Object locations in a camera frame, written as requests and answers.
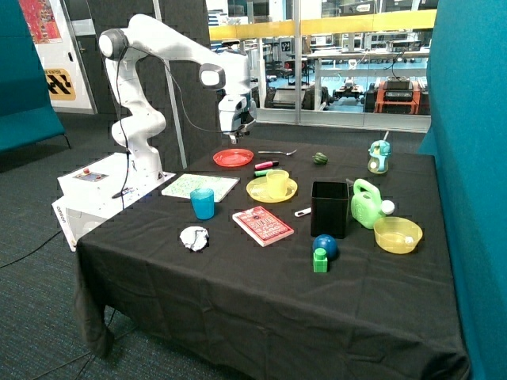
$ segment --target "book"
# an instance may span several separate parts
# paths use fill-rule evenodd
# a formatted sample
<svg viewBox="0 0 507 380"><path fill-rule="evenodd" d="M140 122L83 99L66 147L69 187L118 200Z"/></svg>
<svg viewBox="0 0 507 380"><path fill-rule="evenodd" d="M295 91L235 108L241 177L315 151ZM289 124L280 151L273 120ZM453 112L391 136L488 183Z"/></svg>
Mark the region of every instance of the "book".
<svg viewBox="0 0 507 380"><path fill-rule="evenodd" d="M264 209L263 206L233 214L232 219L263 247L294 233L290 226Z"/></svg>
<svg viewBox="0 0 507 380"><path fill-rule="evenodd" d="M196 188L212 188L215 193L215 202L220 202L238 181L237 177L214 177L185 173L164 188L162 194L190 199L190 193Z"/></svg>

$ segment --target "teal partition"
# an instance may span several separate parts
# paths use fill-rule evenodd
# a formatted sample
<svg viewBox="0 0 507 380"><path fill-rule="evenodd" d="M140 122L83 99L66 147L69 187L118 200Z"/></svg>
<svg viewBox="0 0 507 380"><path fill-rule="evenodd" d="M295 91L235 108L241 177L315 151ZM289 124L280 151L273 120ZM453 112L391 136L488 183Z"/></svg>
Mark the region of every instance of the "teal partition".
<svg viewBox="0 0 507 380"><path fill-rule="evenodd" d="M17 0L0 16L0 152L65 133Z"/></svg>
<svg viewBox="0 0 507 380"><path fill-rule="evenodd" d="M507 378L507 5L440 0L429 58L433 154L472 376Z"/></svg>

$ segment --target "pink marker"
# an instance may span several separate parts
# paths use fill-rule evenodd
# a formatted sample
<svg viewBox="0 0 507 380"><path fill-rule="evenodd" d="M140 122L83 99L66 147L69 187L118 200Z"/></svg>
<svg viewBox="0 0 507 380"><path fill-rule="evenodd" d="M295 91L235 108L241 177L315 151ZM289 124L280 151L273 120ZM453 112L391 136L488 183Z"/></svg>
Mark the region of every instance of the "pink marker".
<svg viewBox="0 0 507 380"><path fill-rule="evenodd" d="M267 168L272 168L273 166L278 166L278 161L267 161L267 162L262 162L261 164L256 164L255 169L257 169L257 170L267 169Z"/></svg>

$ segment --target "green block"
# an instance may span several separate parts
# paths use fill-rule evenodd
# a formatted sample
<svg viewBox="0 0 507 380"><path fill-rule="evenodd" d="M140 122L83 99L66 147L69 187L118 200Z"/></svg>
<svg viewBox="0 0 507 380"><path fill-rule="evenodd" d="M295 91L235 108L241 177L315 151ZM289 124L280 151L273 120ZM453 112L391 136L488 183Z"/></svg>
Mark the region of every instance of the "green block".
<svg viewBox="0 0 507 380"><path fill-rule="evenodd" d="M314 273L327 272L327 252L324 248L314 251Z"/></svg>

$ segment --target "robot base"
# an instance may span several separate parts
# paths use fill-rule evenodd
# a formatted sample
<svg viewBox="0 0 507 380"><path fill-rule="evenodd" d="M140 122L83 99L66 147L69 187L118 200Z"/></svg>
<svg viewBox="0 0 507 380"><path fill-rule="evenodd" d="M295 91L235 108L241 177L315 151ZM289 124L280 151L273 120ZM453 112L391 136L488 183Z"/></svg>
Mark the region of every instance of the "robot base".
<svg viewBox="0 0 507 380"><path fill-rule="evenodd" d="M115 153L58 178L63 197L52 206L71 251L81 237L175 176L164 172L161 178L138 183L129 169L122 202L118 193L126 168L125 155Z"/></svg>

